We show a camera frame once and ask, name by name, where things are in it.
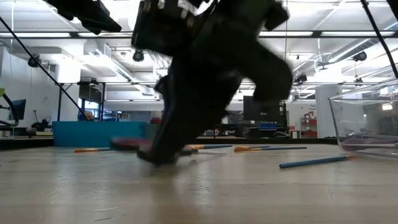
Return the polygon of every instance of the cable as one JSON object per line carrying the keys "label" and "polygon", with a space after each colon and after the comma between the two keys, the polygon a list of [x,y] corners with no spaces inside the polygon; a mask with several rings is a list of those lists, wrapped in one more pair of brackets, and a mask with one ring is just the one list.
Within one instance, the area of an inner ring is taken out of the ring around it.
{"label": "cable", "polygon": [[7,96],[6,94],[3,94],[2,97],[6,100],[6,102],[7,102],[8,105],[10,106],[11,117],[14,115],[14,117],[15,117],[15,122],[14,122],[14,124],[11,124],[11,123],[7,123],[7,122],[5,122],[5,121],[0,121],[0,124],[4,124],[4,125],[9,126],[9,127],[16,127],[16,126],[18,126],[18,124],[19,124],[19,117],[18,117],[18,114],[17,114],[17,110],[16,110],[15,107],[14,107],[14,104],[12,103],[12,101],[10,100],[10,98],[8,98],[8,96]]}
{"label": "cable", "polygon": [[388,57],[388,60],[390,61],[392,71],[394,72],[394,75],[396,76],[396,78],[398,78],[398,70],[397,70],[396,64],[394,62],[394,59],[392,58],[391,52],[388,49],[386,42],[384,41],[383,36],[380,33],[379,28],[377,28],[376,22],[374,21],[371,11],[369,10],[368,3],[366,2],[366,0],[361,0],[361,3],[366,12],[366,15],[368,15],[368,17],[369,17],[369,20],[372,24],[374,31],[376,32],[378,39],[380,40],[381,45],[383,46],[384,50],[386,51],[386,55]]}
{"label": "cable", "polygon": [[22,43],[20,38],[12,31],[12,29],[7,25],[6,21],[0,16],[0,22],[3,23],[3,25],[6,27],[6,29],[14,36],[14,38],[18,41],[18,43],[21,45],[21,47],[26,51],[26,53],[30,56],[31,59],[33,59],[37,65],[43,70],[43,72],[63,91],[63,93],[69,98],[70,101],[78,108],[79,112],[83,115],[86,121],[88,121],[84,111],[79,107],[79,105],[76,103],[75,100],[72,99],[72,97],[67,93],[67,91],[57,82],[46,69],[44,69],[43,65],[32,55],[32,53],[26,48],[26,46]]}

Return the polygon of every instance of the clear plastic bin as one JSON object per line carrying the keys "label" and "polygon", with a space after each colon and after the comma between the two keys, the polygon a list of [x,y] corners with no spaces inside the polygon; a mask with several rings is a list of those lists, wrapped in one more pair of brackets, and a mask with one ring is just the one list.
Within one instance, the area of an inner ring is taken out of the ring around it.
{"label": "clear plastic bin", "polygon": [[398,158],[398,80],[334,96],[330,105],[341,150]]}

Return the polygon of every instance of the wooden floor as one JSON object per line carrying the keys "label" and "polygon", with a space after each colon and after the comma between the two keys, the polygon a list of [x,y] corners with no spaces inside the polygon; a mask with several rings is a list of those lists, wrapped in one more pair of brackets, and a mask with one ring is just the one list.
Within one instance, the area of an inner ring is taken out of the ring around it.
{"label": "wooden floor", "polygon": [[161,169],[117,152],[0,152],[1,223],[398,223],[398,161],[280,170],[341,152],[207,152]]}

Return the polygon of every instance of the black robot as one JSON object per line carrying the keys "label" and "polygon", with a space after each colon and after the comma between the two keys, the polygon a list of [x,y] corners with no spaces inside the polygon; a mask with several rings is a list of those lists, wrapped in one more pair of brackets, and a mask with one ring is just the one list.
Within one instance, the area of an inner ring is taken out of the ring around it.
{"label": "black robot", "polygon": [[292,85],[289,66],[257,41],[263,27],[273,30],[289,18],[280,3],[223,0],[186,18],[176,5],[166,0],[159,9],[158,0],[142,1],[132,38],[137,48],[173,57],[155,87],[165,102],[160,129],[151,147],[137,152],[156,165],[175,162],[186,144],[227,115],[242,78],[253,80],[261,102],[286,99]]}

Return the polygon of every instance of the teal partition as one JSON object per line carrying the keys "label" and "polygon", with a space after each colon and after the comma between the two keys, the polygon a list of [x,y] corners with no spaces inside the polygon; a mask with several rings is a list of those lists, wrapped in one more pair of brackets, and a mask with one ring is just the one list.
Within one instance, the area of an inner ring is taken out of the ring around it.
{"label": "teal partition", "polygon": [[144,122],[54,121],[57,147],[109,147],[112,138],[146,139]]}

